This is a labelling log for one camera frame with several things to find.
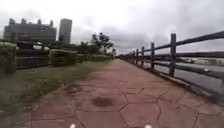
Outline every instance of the wooden fence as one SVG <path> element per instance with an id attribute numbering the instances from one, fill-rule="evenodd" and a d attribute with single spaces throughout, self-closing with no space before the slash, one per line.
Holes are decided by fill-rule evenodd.
<path id="1" fill-rule="evenodd" d="M 17 50 L 17 69 L 47 66 L 49 64 L 49 51 Z"/>
<path id="2" fill-rule="evenodd" d="M 223 51 L 176 53 L 176 47 L 180 46 L 180 45 L 192 44 L 192 43 L 198 43 L 198 42 L 202 42 L 202 41 L 222 39 L 222 38 L 224 38 L 224 31 L 213 33 L 213 34 L 208 34 L 208 35 L 204 35 L 204 36 L 200 36 L 200 37 L 196 37 L 196 38 L 190 38 L 190 39 L 186 39 L 183 41 L 177 41 L 176 34 L 171 34 L 171 41 L 169 44 L 154 47 L 154 43 L 151 43 L 150 49 L 145 49 L 144 47 L 142 47 L 141 50 L 136 49 L 136 51 L 133 51 L 126 55 L 123 55 L 123 56 L 121 56 L 121 58 L 123 58 L 124 60 L 131 62 L 135 65 L 138 65 L 142 68 L 147 68 L 154 73 L 163 74 L 165 76 L 181 80 L 189 85 L 197 86 L 197 87 L 213 94 L 214 96 L 223 97 L 223 94 L 217 93 L 212 89 L 205 88 L 203 86 L 197 85 L 195 83 L 187 81 L 183 78 L 176 77 L 174 75 L 175 69 L 178 69 L 178 70 L 184 70 L 184 71 L 188 71 L 188 72 L 193 72 L 193 73 L 217 78 L 217 79 L 220 79 L 223 81 L 224 80 L 224 72 L 176 64 L 177 62 L 189 63 L 188 61 L 185 61 L 184 59 L 182 59 L 182 57 L 224 58 Z M 165 49 L 165 48 L 170 48 L 169 54 L 155 54 L 156 50 Z M 147 66 L 145 66 L 144 63 L 150 63 L 151 66 L 147 67 Z M 164 73 L 164 72 L 158 71 L 155 69 L 155 65 L 167 67 L 169 69 L 169 72 Z"/>

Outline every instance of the cloud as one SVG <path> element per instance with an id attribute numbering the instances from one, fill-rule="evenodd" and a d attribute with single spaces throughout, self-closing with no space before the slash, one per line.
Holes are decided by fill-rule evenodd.
<path id="1" fill-rule="evenodd" d="M 31 21 L 41 18 L 46 23 L 54 20 L 57 28 L 60 18 L 70 18 L 73 43 L 90 40 L 92 33 L 102 31 L 111 37 L 120 53 L 141 46 L 149 48 L 151 42 L 156 46 L 167 44 L 173 32 L 178 40 L 183 40 L 224 29 L 222 0 L 22 0 L 26 4 L 9 1 L 3 2 L 4 7 L 0 5 L 0 29 L 10 17 L 18 21 L 22 17 Z M 222 42 L 184 45 L 178 51 L 222 50 Z"/>

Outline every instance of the grass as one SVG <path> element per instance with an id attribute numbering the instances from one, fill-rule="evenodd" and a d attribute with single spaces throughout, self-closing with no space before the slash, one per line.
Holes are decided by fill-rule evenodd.
<path id="1" fill-rule="evenodd" d="M 0 79 L 0 119 L 29 109 L 47 93 L 83 79 L 107 63 L 84 62 L 67 67 L 26 69 L 4 76 Z"/>

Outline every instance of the red brick path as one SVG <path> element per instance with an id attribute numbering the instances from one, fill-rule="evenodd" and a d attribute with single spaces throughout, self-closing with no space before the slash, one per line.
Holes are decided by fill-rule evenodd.
<path id="1" fill-rule="evenodd" d="M 14 128 L 224 128 L 223 108 L 121 60 L 43 98 Z"/>

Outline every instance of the building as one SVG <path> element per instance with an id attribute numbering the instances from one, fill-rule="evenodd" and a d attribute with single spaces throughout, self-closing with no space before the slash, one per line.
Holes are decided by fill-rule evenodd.
<path id="1" fill-rule="evenodd" d="M 28 42 L 51 42 L 56 40 L 56 28 L 53 21 L 50 24 L 42 24 L 38 20 L 37 24 L 27 23 L 25 19 L 21 23 L 16 23 L 14 19 L 9 20 L 5 26 L 3 38 L 8 41 L 28 41 Z"/>
<path id="2" fill-rule="evenodd" d="M 70 44 L 71 31 L 72 31 L 72 20 L 61 19 L 58 40 L 62 41 L 65 44 Z"/>

